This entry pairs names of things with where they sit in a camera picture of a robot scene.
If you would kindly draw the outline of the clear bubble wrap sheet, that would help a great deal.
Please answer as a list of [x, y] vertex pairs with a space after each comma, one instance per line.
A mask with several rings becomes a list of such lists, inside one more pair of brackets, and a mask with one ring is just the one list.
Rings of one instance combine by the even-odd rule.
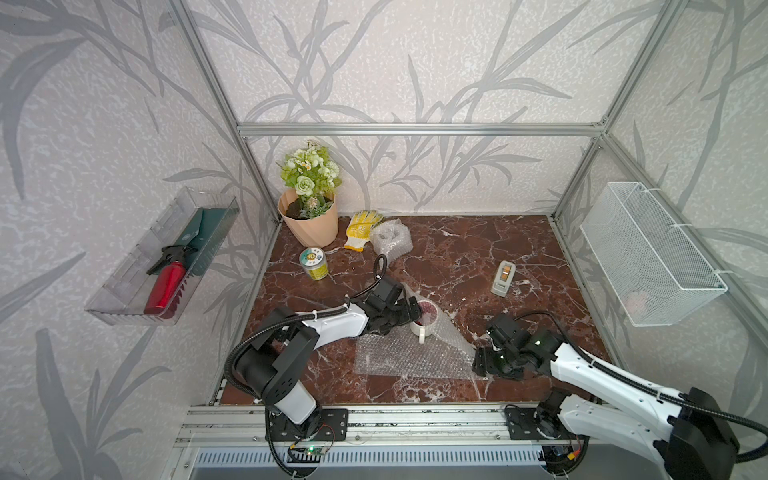
[[437, 304], [407, 288], [425, 309], [425, 327], [408, 324], [357, 340], [354, 372], [368, 376], [474, 380], [475, 348]]
[[388, 220], [371, 230], [370, 241], [377, 255], [384, 255], [389, 263], [413, 250], [410, 230], [399, 219]]

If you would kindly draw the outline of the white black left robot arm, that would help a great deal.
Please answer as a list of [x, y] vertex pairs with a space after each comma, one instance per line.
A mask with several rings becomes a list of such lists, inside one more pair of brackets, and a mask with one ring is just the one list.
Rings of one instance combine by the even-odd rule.
[[301, 425], [320, 408], [301, 382], [310, 357], [321, 347], [365, 335], [385, 336], [422, 317], [422, 309], [405, 287], [387, 275], [347, 296], [342, 305], [297, 313], [274, 309], [258, 329], [241, 341], [225, 360], [224, 377], [237, 390], [262, 401]]

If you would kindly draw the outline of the aluminium frame crossbar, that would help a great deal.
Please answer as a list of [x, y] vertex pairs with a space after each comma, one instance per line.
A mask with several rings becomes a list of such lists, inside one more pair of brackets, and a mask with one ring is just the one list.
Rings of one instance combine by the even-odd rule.
[[264, 136], [583, 136], [596, 137], [590, 123], [244, 123], [242, 137]]

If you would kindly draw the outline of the white mug red inside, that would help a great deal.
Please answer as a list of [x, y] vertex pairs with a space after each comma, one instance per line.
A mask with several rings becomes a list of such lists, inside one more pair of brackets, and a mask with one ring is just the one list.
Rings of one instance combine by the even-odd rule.
[[417, 302], [421, 316], [412, 321], [409, 325], [411, 333], [418, 338], [419, 344], [424, 344], [435, 329], [439, 318], [437, 306], [429, 300], [419, 300]]

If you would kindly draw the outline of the green white artificial flowers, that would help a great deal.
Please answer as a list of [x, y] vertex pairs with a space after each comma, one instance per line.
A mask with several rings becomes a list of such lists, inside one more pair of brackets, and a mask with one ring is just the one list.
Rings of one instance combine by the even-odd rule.
[[286, 215], [295, 220], [324, 215], [334, 205], [332, 197], [342, 183], [340, 167], [328, 149], [313, 141], [285, 156], [280, 178], [297, 195], [286, 209]]

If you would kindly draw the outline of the aluminium mounting rail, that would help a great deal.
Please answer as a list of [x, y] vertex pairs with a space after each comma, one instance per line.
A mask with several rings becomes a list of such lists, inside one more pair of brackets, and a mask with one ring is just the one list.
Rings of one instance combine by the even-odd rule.
[[[621, 446], [635, 441], [667, 439], [675, 408], [654, 403], [630, 415], [610, 405], [594, 405], [579, 397], [561, 408], [564, 428], [558, 440], [511, 440], [499, 403], [352, 404], [345, 406], [349, 426], [343, 441], [316, 441], [333, 448], [397, 445], [575, 445], [577, 436]], [[192, 407], [182, 421], [175, 447], [264, 446], [264, 409], [258, 405]]]

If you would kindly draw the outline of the clear plastic wall tray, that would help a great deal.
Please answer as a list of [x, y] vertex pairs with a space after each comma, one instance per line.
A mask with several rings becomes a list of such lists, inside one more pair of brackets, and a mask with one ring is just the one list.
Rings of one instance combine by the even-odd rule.
[[232, 194], [181, 188], [85, 311], [111, 326], [175, 325], [239, 213]]

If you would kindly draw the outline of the red black spray bottle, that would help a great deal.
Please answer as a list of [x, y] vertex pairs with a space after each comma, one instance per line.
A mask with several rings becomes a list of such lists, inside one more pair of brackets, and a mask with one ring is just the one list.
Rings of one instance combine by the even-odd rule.
[[156, 275], [157, 280], [145, 304], [145, 315], [162, 319], [170, 319], [175, 315], [187, 272], [182, 263], [184, 254], [185, 248], [178, 245], [161, 249], [161, 257], [147, 271], [150, 276]]

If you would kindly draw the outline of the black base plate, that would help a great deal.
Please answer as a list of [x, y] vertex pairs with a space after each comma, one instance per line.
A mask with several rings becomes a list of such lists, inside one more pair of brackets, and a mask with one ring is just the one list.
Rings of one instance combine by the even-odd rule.
[[503, 415], [511, 440], [558, 440], [563, 437], [560, 426], [550, 418], [540, 418], [536, 407], [508, 404]]
[[273, 441], [343, 441], [349, 426], [349, 413], [345, 408], [317, 407], [303, 423], [293, 423], [285, 414], [270, 409], [266, 411], [265, 416], [266, 426]]

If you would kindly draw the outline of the yellow white work glove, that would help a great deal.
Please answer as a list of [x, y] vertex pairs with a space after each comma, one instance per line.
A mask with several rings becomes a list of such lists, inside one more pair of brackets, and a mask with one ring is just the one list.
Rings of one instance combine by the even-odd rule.
[[356, 252], [363, 252], [365, 245], [370, 241], [371, 231], [382, 222], [384, 216], [375, 210], [362, 210], [356, 212], [346, 229], [347, 240], [344, 248]]

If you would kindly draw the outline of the small green labelled tin can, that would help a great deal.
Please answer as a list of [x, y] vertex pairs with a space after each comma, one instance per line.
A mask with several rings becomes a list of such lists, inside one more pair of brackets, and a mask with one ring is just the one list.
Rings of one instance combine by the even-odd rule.
[[328, 275], [326, 254], [319, 247], [308, 247], [303, 250], [299, 256], [299, 263], [313, 280], [321, 280]]

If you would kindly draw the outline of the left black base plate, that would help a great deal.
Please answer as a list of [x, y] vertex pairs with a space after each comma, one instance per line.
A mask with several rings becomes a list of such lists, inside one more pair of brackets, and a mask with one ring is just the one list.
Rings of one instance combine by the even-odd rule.
[[265, 416], [266, 426], [273, 441], [343, 441], [349, 426], [349, 413], [345, 408], [317, 407], [303, 423], [293, 423], [285, 414], [270, 409], [266, 411]]

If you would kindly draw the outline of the beige flower pot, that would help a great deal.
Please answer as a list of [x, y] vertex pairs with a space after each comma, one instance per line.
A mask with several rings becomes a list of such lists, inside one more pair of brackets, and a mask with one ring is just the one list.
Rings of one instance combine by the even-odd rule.
[[336, 203], [323, 215], [313, 219], [298, 220], [288, 215], [289, 206], [298, 199], [294, 189], [284, 191], [278, 201], [278, 211], [295, 238], [305, 247], [326, 247], [338, 234], [339, 219]]

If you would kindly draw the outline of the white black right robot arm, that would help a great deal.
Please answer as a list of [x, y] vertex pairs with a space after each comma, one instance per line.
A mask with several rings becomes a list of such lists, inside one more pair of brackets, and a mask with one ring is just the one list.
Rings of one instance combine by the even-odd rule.
[[558, 319], [553, 330], [530, 333], [521, 316], [499, 314], [488, 324], [487, 345], [475, 350], [475, 374], [521, 381], [531, 372], [587, 393], [554, 388], [535, 407], [509, 405], [504, 416], [513, 440], [549, 440], [545, 471], [566, 477], [592, 439], [608, 442], [664, 469], [672, 479], [727, 479], [735, 465], [766, 457], [766, 445], [742, 452], [739, 425], [765, 434], [766, 426], [722, 411], [708, 393], [683, 393], [630, 374], [580, 348]]

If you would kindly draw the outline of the grey tape dispenser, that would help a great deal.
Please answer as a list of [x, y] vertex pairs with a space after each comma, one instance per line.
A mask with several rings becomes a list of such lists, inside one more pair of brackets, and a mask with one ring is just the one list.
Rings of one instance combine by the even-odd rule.
[[491, 293], [500, 297], [505, 297], [510, 289], [514, 279], [516, 266], [510, 261], [502, 261], [494, 275], [491, 284]]

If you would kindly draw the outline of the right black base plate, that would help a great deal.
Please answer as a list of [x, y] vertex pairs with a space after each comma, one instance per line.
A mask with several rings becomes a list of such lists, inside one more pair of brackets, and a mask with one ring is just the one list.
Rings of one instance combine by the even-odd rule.
[[511, 440], [558, 440], [563, 437], [560, 426], [550, 418], [540, 418], [536, 407], [508, 404], [503, 415]]

